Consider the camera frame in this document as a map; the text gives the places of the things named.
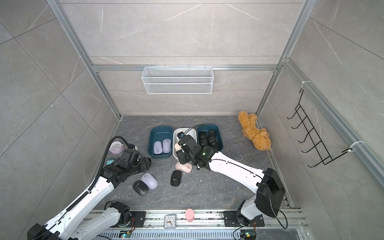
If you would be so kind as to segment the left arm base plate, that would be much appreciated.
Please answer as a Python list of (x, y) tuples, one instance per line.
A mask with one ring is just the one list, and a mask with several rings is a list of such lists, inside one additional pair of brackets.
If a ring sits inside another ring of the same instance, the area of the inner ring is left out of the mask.
[(133, 211), (123, 213), (121, 215), (121, 221), (118, 223), (118, 226), (121, 228), (142, 228), (146, 220), (146, 213), (146, 211)]

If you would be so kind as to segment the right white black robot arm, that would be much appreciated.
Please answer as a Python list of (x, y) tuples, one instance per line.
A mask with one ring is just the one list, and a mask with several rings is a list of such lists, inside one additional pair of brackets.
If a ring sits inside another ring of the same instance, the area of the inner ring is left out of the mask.
[(215, 148), (202, 147), (189, 135), (175, 144), (175, 150), (181, 164), (191, 163), (198, 170), (205, 168), (223, 174), (255, 194), (238, 208), (236, 219), (240, 224), (249, 225), (257, 217), (278, 217), (286, 190), (274, 169), (264, 171), (241, 164)]

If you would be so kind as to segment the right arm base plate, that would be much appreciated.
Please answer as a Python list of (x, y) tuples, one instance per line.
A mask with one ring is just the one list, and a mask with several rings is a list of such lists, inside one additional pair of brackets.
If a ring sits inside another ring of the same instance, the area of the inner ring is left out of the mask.
[(223, 219), (226, 227), (264, 227), (263, 215), (256, 216), (252, 220), (247, 219), (239, 211), (224, 211)]

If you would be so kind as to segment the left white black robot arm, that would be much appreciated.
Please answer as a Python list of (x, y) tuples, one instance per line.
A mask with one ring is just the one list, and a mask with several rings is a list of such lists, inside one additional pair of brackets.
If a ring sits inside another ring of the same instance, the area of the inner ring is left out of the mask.
[(127, 226), (133, 222), (130, 207), (113, 202), (103, 213), (85, 224), (84, 218), (94, 207), (128, 177), (147, 172), (152, 160), (135, 149), (127, 149), (111, 164), (104, 155), (94, 181), (72, 203), (45, 224), (35, 224), (29, 240), (91, 240), (109, 227)]

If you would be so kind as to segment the purple mouse top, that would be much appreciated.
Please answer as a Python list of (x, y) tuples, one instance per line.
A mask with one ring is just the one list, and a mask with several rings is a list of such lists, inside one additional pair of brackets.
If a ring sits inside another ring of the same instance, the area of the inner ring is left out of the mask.
[(163, 145), (161, 141), (154, 142), (153, 151), (155, 155), (160, 155), (163, 153)]

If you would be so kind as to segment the purple mouse bottom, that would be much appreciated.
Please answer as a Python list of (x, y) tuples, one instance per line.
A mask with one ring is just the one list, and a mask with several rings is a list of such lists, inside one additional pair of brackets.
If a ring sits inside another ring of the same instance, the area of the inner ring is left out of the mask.
[(168, 154), (172, 151), (172, 140), (164, 139), (163, 140), (163, 153)]

